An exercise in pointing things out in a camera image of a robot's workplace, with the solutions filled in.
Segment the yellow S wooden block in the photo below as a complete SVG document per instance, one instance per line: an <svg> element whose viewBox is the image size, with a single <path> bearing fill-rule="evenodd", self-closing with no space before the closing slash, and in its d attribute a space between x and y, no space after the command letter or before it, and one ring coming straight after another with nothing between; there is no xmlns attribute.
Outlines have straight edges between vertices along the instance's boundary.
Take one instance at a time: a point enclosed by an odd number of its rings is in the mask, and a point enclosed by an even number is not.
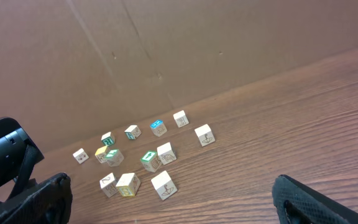
<svg viewBox="0 0 358 224"><path fill-rule="evenodd" d="M134 197L140 185L141 181L135 173L126 173L121 175L116 188L123 197Z"/></svg>

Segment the green H wooden block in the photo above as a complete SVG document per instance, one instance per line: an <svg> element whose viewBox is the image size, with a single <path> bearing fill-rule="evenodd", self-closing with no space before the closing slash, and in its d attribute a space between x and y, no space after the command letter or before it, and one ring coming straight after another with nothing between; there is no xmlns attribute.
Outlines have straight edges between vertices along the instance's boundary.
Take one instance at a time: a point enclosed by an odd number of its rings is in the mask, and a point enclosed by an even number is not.
<svg viewBox="0 0 358 224"><path fill-rule="evenodd" d="M104 135L101 136L101 142L105 145L105 146L111 146L114 145L116 143L115 137L112 134L112 132L108 132Z"/></svg>

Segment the blue top wooden block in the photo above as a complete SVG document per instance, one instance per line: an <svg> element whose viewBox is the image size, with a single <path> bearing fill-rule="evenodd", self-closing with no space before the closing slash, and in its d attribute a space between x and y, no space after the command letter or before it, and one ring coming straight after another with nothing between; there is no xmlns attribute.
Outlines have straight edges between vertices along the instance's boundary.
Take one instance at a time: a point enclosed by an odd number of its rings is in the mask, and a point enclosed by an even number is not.
<svg viewBox="0 0 358 224"><path fill-rule="evenodd" d="M161 119L158 119L156 121L154 121L151 125L150 128L152 130L152 132L157 136L160 137L161 135L165 134L167 132L167 128L164 125L163 121Z"/></svg>

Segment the cream umbrella block far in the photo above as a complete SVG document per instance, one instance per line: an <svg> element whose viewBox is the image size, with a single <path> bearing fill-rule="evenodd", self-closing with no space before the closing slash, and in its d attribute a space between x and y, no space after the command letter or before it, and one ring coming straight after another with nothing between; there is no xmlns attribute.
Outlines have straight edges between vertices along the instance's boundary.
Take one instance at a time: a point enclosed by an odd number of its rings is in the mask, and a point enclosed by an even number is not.
<svg viewBox="0 0 358 224"><path fill-rule="evenodd" d="M214 137L212 130L208 124L205 124L203 126L196 128L195 133L196 133L202 147L215 142L215 137Z"/></svg>

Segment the cream umbrella block near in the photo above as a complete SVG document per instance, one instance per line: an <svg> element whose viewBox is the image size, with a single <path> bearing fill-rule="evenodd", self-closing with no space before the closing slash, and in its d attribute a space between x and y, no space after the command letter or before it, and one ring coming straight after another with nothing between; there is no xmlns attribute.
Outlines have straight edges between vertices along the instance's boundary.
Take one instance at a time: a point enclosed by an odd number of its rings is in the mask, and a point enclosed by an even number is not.
<svg viewBox="0 0 358 224"><path fill-rule="evenodd" d="M162 200L166 200L178 191L167 171L152 178L151 183Z"/></svg>

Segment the cream block red letter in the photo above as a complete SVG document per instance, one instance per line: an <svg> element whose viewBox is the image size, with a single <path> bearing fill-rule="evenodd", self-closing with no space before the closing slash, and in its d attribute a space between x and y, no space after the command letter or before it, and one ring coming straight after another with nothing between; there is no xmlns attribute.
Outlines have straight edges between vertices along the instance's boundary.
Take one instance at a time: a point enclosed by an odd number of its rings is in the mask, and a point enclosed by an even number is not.
<svg viewBox="0 0 358 224"><path fill-rule="evenodd" d="M113 173L108 174L103 177L100 181L100 188L106 194L108 198L111 198L113 195L118 193L118 189L116 188L117 180Z"/></svg>

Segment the green top wooden block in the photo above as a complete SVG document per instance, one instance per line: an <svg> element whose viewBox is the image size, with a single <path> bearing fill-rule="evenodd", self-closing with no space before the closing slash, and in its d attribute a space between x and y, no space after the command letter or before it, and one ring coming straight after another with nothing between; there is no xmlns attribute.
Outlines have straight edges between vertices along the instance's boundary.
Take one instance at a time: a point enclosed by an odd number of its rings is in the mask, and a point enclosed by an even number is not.
<svg viewBox="0 0 358 224"><path fill-rule="evenodd" d="M156 172L162 165L157 151L147 151L140 159L145 170L149 172Z"/></svg>

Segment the teal letter wooden block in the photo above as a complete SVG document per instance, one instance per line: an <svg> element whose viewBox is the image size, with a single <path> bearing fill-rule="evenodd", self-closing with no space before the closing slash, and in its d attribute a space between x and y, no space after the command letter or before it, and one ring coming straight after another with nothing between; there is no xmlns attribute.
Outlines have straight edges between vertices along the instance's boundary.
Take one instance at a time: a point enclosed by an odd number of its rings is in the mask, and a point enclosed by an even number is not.
<svg viewBox="0 0 358 224"><path fill-rule="evenodd" d="M141 130L139 129L138 125L130 125L125 131L124 133L126 134L127 138L130 140L135 140L137 139L141 134Z"/></svg>

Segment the cream umbrella block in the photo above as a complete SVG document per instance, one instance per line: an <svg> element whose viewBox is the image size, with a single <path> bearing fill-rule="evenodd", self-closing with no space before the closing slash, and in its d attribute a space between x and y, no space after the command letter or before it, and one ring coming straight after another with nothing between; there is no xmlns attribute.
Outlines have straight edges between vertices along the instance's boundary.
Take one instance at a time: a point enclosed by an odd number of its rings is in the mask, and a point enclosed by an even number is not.
<svg viewBox="0 0 358 224"><path fill-rule="evenodd" d="M178 191L167 171L152 178L151 183L162 200L166 200Z"/></svg>
<svg viewBox="0 0 358 224"><path fill-rule="evenodd" d="M203 126L196 128L195 133L196 133L202 147L215 142L215 137L214 137L212 130L208 124L205 124Z"/></svg>

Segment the cream turtle wooden block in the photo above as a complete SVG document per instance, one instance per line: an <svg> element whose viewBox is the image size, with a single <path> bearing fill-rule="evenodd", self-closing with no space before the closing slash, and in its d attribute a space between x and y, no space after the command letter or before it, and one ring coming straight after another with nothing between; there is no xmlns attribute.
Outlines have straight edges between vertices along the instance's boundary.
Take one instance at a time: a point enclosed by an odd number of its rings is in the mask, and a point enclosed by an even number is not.
<svg viewBox="0 0 358 224"><path fill-rule="evenodd" d="M163 165L169 164L177 159L170 142L157 148L157 154Z"/></svg>

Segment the small cream block far left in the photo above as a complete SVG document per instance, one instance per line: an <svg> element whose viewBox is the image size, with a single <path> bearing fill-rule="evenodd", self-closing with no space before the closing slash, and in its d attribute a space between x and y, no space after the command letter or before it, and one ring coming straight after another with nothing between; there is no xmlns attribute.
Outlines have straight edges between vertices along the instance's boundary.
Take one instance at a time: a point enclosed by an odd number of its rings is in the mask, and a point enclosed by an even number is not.
<svg viewBox="0 0 358 224"><path fill-rule="evenodd" d="M87 153L85 152L85 150L83 148L74 152L73 157L77 160L77 162L79 164L82 164L82 163L84 163L84 161L89 159L89 156L87 155Z"/></svg>

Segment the cream block with drawing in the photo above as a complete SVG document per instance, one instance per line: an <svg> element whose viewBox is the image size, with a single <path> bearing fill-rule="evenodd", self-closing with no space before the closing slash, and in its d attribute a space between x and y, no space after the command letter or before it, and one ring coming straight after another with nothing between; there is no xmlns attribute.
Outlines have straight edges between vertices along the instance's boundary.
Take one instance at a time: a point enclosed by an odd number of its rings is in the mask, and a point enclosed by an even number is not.
<svg viewBox="0 0 358 224"><path fill-rule="evenodd" d="M186 117L186 114L183 110L175 113L173 115L173 118L177 124L177 126L179 128L183 127L183 126L186 126L187 124L189 124L189 121L188 121L188 118Z"/></svg>

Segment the mint green top block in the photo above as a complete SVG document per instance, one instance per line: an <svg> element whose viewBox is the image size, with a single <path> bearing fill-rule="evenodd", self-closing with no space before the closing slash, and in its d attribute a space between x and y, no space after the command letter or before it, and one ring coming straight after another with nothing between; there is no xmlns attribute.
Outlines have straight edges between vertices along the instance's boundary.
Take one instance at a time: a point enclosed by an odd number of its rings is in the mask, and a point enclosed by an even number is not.
<svg viewBox="0 0 358 224"><path fill-rule="evenodd" d="M119 166L120 163L124 160L124 156L120 150L113 149L106 154L105 160L110 167L116 167Z"/></svg>

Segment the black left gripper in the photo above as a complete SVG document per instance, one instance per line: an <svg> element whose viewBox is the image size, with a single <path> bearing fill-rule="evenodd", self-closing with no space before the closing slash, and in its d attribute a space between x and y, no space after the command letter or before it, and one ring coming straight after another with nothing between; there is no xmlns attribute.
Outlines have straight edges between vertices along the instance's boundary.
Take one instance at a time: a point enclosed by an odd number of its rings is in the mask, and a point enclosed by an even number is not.
<svg viewBox="0 0 358 224"><path fill-rule="evenodd" d="M69 222L73 202L70 177L59 173L37 185L30 178L36 163L43 159L15 119L0 118L0 187L15 182L9 200L0 202L0 223Z"/></svg>

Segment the yellow top wooden block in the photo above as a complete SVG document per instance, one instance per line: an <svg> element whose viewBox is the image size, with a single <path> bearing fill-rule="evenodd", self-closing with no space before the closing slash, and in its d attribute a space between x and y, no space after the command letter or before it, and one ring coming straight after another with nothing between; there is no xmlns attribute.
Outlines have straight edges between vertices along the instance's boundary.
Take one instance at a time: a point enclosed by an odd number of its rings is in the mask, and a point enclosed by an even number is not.
<svg viewBox="0 0 358 224"><path fill-rule="evenodd" d="M108 152L109 152L108 146L103 146L103 147L97 149L97 151L95 152L95 156L101 164L106 162L106 156L107 156Z"/></svg>

